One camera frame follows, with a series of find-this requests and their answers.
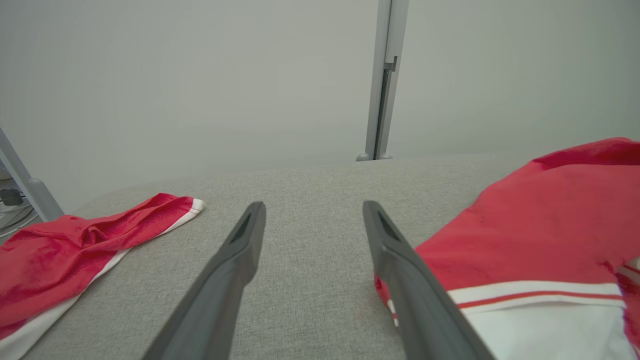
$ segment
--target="gray fabric surface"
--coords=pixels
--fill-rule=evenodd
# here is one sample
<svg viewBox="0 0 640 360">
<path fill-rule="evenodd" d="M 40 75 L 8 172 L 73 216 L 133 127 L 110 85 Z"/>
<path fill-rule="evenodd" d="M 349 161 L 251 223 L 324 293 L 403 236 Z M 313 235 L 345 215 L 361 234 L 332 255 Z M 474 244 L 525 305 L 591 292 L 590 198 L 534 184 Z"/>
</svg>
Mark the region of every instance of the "gray fabric surface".
<svg viewBox="0 0 640 360">
<path fill-rule="evenodd" d="M 111 215 L 158 192 L 206 205 L 184 226 L 131 250 L 25 358 L 139 359 L 245 207 L 262 200 L 262 255 L 244 292 L 231 358 L 404 359 L 372 283 L 362 201 L 380 202 L 418 245 L 536 155 L 368 161 L 176 179 L 110 193 L 77 215 Z"/>
</svg>

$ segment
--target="white trim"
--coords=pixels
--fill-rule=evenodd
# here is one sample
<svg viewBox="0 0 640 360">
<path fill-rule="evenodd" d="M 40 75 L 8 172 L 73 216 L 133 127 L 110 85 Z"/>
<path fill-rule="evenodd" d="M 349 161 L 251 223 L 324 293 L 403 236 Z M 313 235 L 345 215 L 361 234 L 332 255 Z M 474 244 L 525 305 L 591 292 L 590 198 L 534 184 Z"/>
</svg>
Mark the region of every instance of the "white trim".
<svg viewBox="0 0 640 360">
<path fill-rule="evenodd" d="M 534 291 L 566 291 L 580 294 L 619 295 L 620 288 L 615 283 L 581 284 L 579 282 L 561 281 L 509 281 L 495 284 L 474 286 L 448 291 L 456 304 L 493 299 L 506 295 L 530 293 Z"/>
<path fill-rule="evenodd" d="M 176 222 L 163 231 L 160 235 L 166 234 L 176 227 L 186 223 L 194 218 L 204 208 L 204 202 L 199 199 L 193 199 L 191 209 L 182 215 Z M 87 288 L 91 283 L 111 270 L 131 249 L 118 251 L 107 263 L 104 268 L 97 273 L 93 279 L 87 284 Z M 18 360 L 40 339 L 40 337 L 69 310 L 73 304 L 82 296 L 80 295 L 65 300 L 60 304 L 30 318 L 20 329 L 6 338 L 0 340 L 0 359 L 1 360 Z"/>
<path fill-rule="evenodd" d="M 391 310 L 391 315 L 394 316 L 394 325 L 396 327 L 398 327 L 398 318 L 396 315 L 396 306 L 394 305 L 394 301 L 389 299 L 389 301 L 387 301 L 387 307 L 389 308 L 389 310 Z"/>
<path fill-rule="evenodd" d="M 460 310 L 465 315 L 471 315 L 471 314 L 484 313 L 485 311 L 494 311 L 494 310 L 506 309 L 508 307 L 535 304 L 539 302 L 570 302 L 572 304 L 615 306 L 615 307 L 622 307 L 622 308 L 626 307 L 624 300 L 573 297 L 573 296 L 567 296 L 567 295 L 537 295 L 537 296 L 520 297 L 512 300 L 494 302 L 487 305 L 470 306 Z"/>
<path fill-rule="evenodd" d="M 167 228 L 167 230 L 163 231 L 160 233 L 160 235 L 164 235 L 166 233 L 168 233 L 169 231 L 175 229 L 176 227 L 186 223 L 187 221 L 191 220 L 192 218 L 195 218 L 197 214 L 199 214 L 202 209 L 204 209 L 204 201 L 200 200 L 200 199 L 193 199 L 193 202 L 191 203 L 191 209 L 189 209 L 189 211 L 187 211 L 184 215 L 182 215 L 178 221 L 174 222 L 173 225 L 171 225 L 169 228 Z"/>
</svg>

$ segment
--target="red and white jersey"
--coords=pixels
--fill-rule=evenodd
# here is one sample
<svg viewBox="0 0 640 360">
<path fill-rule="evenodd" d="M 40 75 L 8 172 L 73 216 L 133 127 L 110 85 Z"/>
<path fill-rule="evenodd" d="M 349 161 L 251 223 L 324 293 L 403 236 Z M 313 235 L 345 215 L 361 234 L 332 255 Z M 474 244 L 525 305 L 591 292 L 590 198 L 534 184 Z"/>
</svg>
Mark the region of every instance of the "red and white jersey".
<svg viewBox="0 0 640 360">
<path fill-rule="evenodd" d="M 415 250 L 497 359 L 637 359 L 640 143 L 532 160 Z"/>
<path fill-rule="evenodd" d="M 21 358 L 134 246 L 194 218 L 201 200 L 160 193 L 133 209 L 26 227 L 0 247 L 0 359 Z"/>
</svg>

